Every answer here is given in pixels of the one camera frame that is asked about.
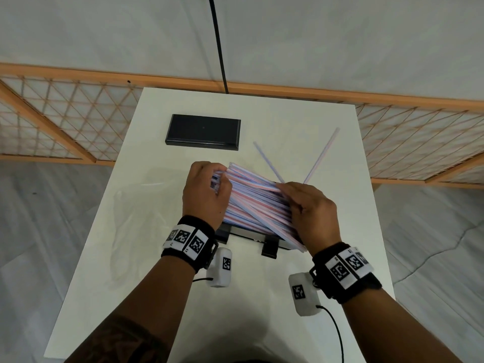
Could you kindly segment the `blue striped single straw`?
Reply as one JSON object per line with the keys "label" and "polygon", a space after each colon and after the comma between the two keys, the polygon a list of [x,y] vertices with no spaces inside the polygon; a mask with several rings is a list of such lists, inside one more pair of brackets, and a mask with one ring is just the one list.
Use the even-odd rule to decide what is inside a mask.
{"label": "blue striped single straw", "polygon": [[285,183],[285,181],[283,180],[282,176],[280,175],[280,173],[277,171],[277,169],[274,167],[274,165],[272,164],[272,162],[269,160],[269,158],[266,156],[266,154],[263,152],[262,148],[259,146],[259,144],[256,142],[256,141],[253,141],[253,145],[254,147],[256,148],[256,150],[258,151],[258,153],[261,155],[261,157],[263,158],[263,160],[265,161],[265,163],[269,166],[269,168],[271,169],[271,171],[274,173],[274,175],[277,177],[277,179],[279,180],[280,183]]}

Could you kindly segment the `person's left hand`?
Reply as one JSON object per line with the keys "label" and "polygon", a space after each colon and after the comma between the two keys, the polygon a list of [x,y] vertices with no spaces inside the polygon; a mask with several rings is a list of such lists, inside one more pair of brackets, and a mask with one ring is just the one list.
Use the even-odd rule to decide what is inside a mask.
{"label": "person's left hand", "polygon": [[183,191],[183,216],[191,215],[206,221],[216,231],[223,219],[230,197],[218,197],[210,187],[215,170],[226,171],[220,163],[194,162]]}

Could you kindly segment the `person's left forearm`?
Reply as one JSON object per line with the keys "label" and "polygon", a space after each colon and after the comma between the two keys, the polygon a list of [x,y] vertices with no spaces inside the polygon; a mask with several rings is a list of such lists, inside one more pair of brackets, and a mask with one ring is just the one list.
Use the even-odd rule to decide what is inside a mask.
{"label": "person's left forearm", "polygon": [[64,363],[167,363],[195,274],[161,257]]}

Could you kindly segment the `black box with clasp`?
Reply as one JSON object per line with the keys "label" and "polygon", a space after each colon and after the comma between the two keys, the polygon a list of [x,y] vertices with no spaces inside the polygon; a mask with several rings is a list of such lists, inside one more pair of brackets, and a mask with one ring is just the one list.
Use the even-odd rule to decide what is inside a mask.
{"label": "black box with clasp", "polygon": [[219,243],[227,244],[229,236],[234,235],[263,244],[262,256],[276,259],[279,249],[297,250],[297,248],[270,230],[253,230],[245,226],[223,222],[215,231],[215,239]]}

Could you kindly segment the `person's right forearm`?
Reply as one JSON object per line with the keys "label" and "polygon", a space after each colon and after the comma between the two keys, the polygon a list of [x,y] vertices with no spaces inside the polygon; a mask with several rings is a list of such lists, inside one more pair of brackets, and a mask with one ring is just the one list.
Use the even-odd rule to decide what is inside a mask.
{"label": "person's right forearm", "polygon": [[385,290],[342,304],[366,363],[462,363]]}

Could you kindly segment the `person's right hand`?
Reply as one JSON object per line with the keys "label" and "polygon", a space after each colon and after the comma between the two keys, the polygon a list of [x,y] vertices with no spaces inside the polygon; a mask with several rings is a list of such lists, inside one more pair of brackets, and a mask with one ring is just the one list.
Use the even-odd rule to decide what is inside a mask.
{"label": "person's right hand", "polygon": [[316,187],[302,185],[304,211],[300,216],[292,213],[292,223],[303,245],[311,256],[315,256],[320,251],[342,242],[337,207]]}

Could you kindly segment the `wooden lattice screen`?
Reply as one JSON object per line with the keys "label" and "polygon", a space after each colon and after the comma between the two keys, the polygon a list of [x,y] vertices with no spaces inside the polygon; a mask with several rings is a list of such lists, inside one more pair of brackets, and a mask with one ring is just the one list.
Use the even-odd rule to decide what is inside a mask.
{"label": "wooden lattice screen", "polygon": [[352,104],[380,184],[484,189],[484,99],[421,97],[0,62],[0,160],[113,167],[142,89]]}

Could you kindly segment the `bundle of striped straws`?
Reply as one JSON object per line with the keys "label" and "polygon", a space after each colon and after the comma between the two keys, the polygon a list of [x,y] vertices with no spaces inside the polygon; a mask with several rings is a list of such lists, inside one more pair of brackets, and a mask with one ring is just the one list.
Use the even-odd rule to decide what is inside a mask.
{"label": "bundle of striped straws", "polygon": [[275,236],[288,250],[307,251],[292,223],[289,203],[274,181],[235,163],[228,165],[225,176],[232,190],[223,224]]}

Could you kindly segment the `black marker wristband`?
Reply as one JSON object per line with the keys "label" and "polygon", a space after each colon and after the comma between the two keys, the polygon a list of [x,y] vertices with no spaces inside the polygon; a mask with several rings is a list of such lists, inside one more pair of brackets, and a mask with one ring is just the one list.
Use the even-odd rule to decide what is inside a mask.
{"label": "black marker wristband", "polygon": [[215,231],[206,221],[185,215],[169,233],[161,257],[179,258],[198,273],[209,268],[218,247]]}
{"label": "black marker wristband", "polygon": [[341,305],[367,289],[382,289],[374,268],[356,247],[337,243],[319,251],[312,260],[309,274],[316,287]]}

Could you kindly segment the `black box lid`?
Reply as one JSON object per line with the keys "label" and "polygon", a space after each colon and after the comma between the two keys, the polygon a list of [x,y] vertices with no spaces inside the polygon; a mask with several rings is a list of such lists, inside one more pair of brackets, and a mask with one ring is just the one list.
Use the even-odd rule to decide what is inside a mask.
{"label": "black box lid", "polygon": [[165,143],[238,151],[241,120],[223,117],[173,114]]}

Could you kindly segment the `pink striped single straw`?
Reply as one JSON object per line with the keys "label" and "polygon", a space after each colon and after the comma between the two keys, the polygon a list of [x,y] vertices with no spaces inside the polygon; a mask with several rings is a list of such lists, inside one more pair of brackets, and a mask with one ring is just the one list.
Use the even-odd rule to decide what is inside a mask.
{"label": "pink striped single straw", "polygon": [[303,184],[307,184],[310,179],[312,178],[312,176],[314,175],[314,173],[316,172],[316,170],[318,169],[319,165],[321,164],[324,156],[327,154],[328,150],[330,149],[330,146],[332,145],[332,143],[334,142],[334,140],[336,139],[338,133],[340,131],[340,128],[339,127],[336,127],[334,132],[332,133],[330,139],[328,140],[328,142],[326,143],[326,145],[324,146],[322,152],[320,153],[320,155],[318,156],[316,162],[314,163],[314,165],[312,166],[310,172],[308,173],[308,175],[306,176]]}

